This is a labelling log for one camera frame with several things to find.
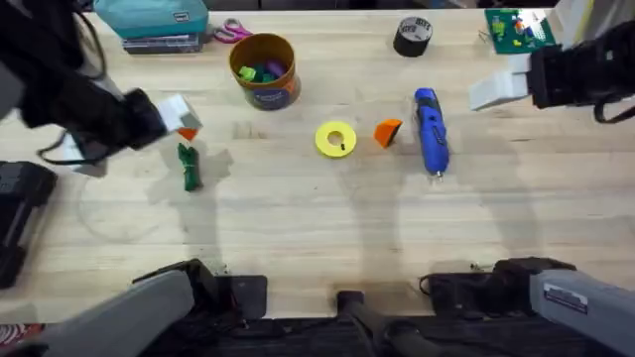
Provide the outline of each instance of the teal container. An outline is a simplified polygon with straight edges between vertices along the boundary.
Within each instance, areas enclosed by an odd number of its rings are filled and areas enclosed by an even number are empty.
[[[95,13],[122,39],[205,32],[201,0],[95,0]]]

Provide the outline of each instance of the pink scissors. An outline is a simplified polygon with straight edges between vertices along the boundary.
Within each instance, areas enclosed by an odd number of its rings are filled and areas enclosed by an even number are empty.
[[[235,44],[251,35],[253,34],[234,18],[225,20],[222,27],[214,29],[214,37],[224,44]]]

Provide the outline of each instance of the orange block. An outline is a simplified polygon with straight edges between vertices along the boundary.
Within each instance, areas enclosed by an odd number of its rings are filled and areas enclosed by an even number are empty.
[[[178,130],[178,132],[179,134],[181,134],[182,137],[186,138],[188,141],[192,141],[194,137],[196,136],[196,134],[198,134],[198,129],[181,128]]]
[[[397,135],[397,131],[403,122],[399,119],[387,119],[377,125],[375,128],[375,140],[381,145],[384,149],[388,148],[390,143],[393,142],[395,135]]]

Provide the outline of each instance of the black tape roll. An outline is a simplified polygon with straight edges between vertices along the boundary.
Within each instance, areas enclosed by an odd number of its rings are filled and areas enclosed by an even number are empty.
[[[393,47],[404,57],[419,57],[424,54],[433,36],[433,26],[425,19],[409,17],[399,24]]]

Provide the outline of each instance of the yellow roll of tape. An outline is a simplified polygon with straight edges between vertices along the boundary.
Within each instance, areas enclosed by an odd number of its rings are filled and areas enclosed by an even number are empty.
[[[341,144],[334,145],[328,140],[328,136],[333,133],[341,136]],[[317,149],[330,158],[345,157],[355,149],[355,144],[357,144],[357,135],[355,135],[353,128],[344,122],[326,122],[317,128]]]

